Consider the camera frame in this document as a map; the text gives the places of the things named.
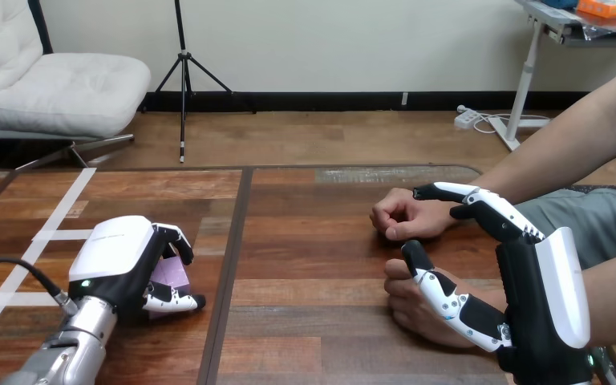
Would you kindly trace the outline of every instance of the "desk leg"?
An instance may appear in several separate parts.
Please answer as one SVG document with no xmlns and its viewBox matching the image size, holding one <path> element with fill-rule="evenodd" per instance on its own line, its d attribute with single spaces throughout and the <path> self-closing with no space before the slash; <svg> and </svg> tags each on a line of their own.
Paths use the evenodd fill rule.
<svg viewBox="0 0 616 385">
<path fill-rule="evenodd" d="M 523 65 L 521 81 L 518 83 L 516 99 L 513 101 L 513 108 L 511 109 L 511 116 L 509 117 L 509 125 L 505 127 L 499 119 L 495 119 L 494 121 L 491 120 L 495 131 L 497 131 L 500 138 L 511 151 L 518 148 L 519 145 L 518 140 L 516 140 L 516 132 L 518 130 L 518 124 L 521 122 L 521 114 L 523 113 L 525 98 L 528 96 L 528 89 L 530 89 L 530 81 L 533 79 L 535 62 L 537 61 L 537 51 L 540 46 L 540 37 L 544 33 L 544 23 L 535 20 L 534 24 L 533 41 L 530 43 L 528 58 Z"/>
</svg>

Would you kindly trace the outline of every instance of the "orange box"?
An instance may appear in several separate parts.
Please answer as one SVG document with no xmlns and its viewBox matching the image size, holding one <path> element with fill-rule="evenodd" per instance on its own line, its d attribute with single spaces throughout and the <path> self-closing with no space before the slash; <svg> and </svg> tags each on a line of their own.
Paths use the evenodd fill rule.
<svg viewBox="0 0 616 385">
<path fill-rule="evenodd" d="M 602 18 L 616 18 L 616 0 L 580 0 L 577 8 Z"/>
</svg>

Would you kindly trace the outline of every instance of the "tripod leg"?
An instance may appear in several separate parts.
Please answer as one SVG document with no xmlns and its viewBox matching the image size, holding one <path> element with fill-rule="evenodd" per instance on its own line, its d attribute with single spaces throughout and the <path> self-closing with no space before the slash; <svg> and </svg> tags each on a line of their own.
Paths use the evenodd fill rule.
<svg viewBox="0 0 616 385">
<path fill-rule="evenodd" d="M 187 64 L 183 62 L 180 73 L 180 162 L 185 162 L 185 68 Z"/>
<path fill-rule="evenodd" d="M 190 57 L 190 60 L 192 60 L 192 62 L 195 63 L 196 66 L 198 66 L 206 75 L 208 75 L 209 78 L 213 79 L 214 82 L 218 83 L 219 86 L 223 87 L 223 89 L 226 90 L 231 96 L 233 96 L 235 99 L 239 100 L 240 103 L 245 107 L 246 110 L 251 111 L 251 113 L 253 113 L 253 114 L 256 113 L 255 109 L 251 108 L 238 94 L 233 92 L 233 90 L 229 89 L 225 84 L 223 84 L 223 82 L 218 80 L 218 78 L 216 76 L 214 76 L 211 72 L 209 72 L 209 70 L 204 68 L 204 66 L 199 64 L 193 57 Z"/>
<path fill-rule="evenodd" d="M 171 74 L 173 73 L 173 71 L 176 70 L 176 67 L 178 66 L 178 63 L 180 63 L 180 58 L 176 59 L 176 62 L 173 64 L 171 69 L 168 70 L 168 74 L 166 74 L 166 76 L 164 77 L 164 80 L 161 81 L 160 86 L 155 91 L 155 94 L 157 94 L 159 91 L 161 91 L 161 88 L 166 84 L 166 81 L 168 80 L 168 78 L 170 78 Z"/>
<path fill-rule="evenodd" d="M 188 61 L 183 60 L 183 65 L 185 66 L 185 85 L 188 86 L 188 104 L 194 95 L 193 87 L 190 86 L 190 67 L 188 67 Z"/>
</svg>

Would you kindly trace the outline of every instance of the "pink object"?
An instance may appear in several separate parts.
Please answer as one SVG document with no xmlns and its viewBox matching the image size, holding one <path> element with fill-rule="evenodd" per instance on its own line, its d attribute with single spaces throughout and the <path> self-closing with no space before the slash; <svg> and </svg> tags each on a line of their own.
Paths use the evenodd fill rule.
<svg viewBox="0 0 616 385">
<path fill-rule="evenodd" d="M 190 294 L 190 281 L 185 273 L 183 262 L 180 261 L 178 256 L 160 259 L 154 271 L 152 271 L 150 281 L 169 285 L 178 290 L 181 296 Z M 149 312 L 150 319 L 164 317 L 165 315 L 169 315 L 169 313 Z"/>
</svg>

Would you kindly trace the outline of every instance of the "metal chair leg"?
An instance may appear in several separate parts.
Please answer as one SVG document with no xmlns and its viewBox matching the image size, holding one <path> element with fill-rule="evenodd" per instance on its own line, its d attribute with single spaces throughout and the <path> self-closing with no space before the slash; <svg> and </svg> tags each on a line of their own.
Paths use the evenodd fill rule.
<svg viewBox="0 0 616 385">
<path fill-rule="evenodd" d="M 113 136 L 112 138 L 96 140 L 88 143 L 75 144 L 75 147 L 78 152 L 84 152 L 88 150 L 93 150 L 96 148 L 101 148 L 105 146 L 109 146 L 110 144 L 122 143 L 122 142 L 132 142 L 135 139 L 133 134 L 127 135 L 118 135 Z"/>
<path fill-rule="evenodd" d="M 24 171 L 24 170 L 30 170 L 32 168 L 37 168 L 37 167 L 42 167 L 45 166 L 47 164 L 53 163 L 57 160 L 62 160 L 65 159 L 65 155 L 67 153 L 67 151 L 69 151 L 69 147 L 65 147 L 61 150 L 58 150 L 56 152 L 52 152 L 51 154 L 48 154 L 46 156 L 44 156 L 43 158 L 39 158 L 37 160 L 32 160 L 30 163 L 27 164 L 23 164 L 22 166 L 18 167 L 15 169 L 15 171 Z"/>
<path fill-rule="evenodd" d="M 86 164 L 85 161 L 83 161 L 83 158 L 81 157 L 81 155 L 77 152 L 77 146 L 76 144 L 72 144 L 69 149 L 68 149 L 68 153 L 70 154 L 71 158 L 81 167 L 81 168 L 88 168 L 88 164 Z"/>
<path fill-rule="evenodd" d="M 109 146 L 112 144 L 132 142 L 134 139 L 135 137 L 133 136 L 133 134 L 127 134 L 81 144 L 76 144 L 72 142 L 72 144 L 66 146 L 65 148 L 61 148 L 58 151 L 52 152 L 51 154 L 44 156 L 43 158 L 33 160 L 28 164 L 24 164 L 16 168 L 15 171 L 24 171 L 32 168 L 42 167 L 47 164 L 51 164 L 57 160 L 63 160 L 66 158 L 72 159 L 81 168 L 87 168 L 88 163 L 81 157 L 81 153 L 94 150 L 96 148 Z"/>
</svg>

